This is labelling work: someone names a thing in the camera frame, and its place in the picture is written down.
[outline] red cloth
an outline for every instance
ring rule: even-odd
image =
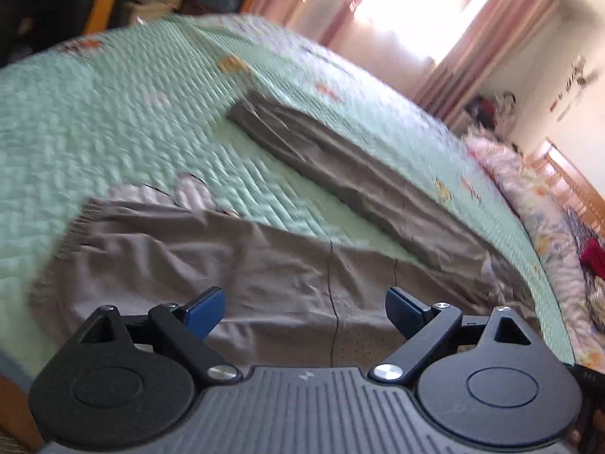
[[[605,280],[605,250],[601,249],[594,237],[588,240],[586,249],[580,256],[580,263],[588,265],[595,275]]]

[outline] curtain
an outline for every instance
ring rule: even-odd
[[[488,0],[454,48],[413,95],[450,124],[481,84],[556,13],[560,0]]]

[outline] metal bolt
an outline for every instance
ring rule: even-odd
[[[208,374],[208,377],[217,381],[232,381],[238,376],[239,370],[233,365],[214,365],[214,367],[210,367],[206,373]]]
[[[403,370],[400,366],[394,364],[381,364],[374,367],[374,376],[383,381],[396,381],[403,375]]]

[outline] wooden headboard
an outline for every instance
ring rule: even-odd
[[[563,205],[573,208],[587,225],[605,235],[605,200],[552,141],[545,139],[526,162]]]

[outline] green quilted bedspread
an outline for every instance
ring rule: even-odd
[[[257,146],[225,113],[250,87],[320,119],[491,241],[520,271],[544,338],[573,363],[557,301],[527,235],[445,126],[311,42],[255,17],[167,20],[99,36],[0,72],[0,346],[33,374],[56,351],[25,292],[90,196],[178,173],[221,207],[292,232],[413,260],[378,228]]]

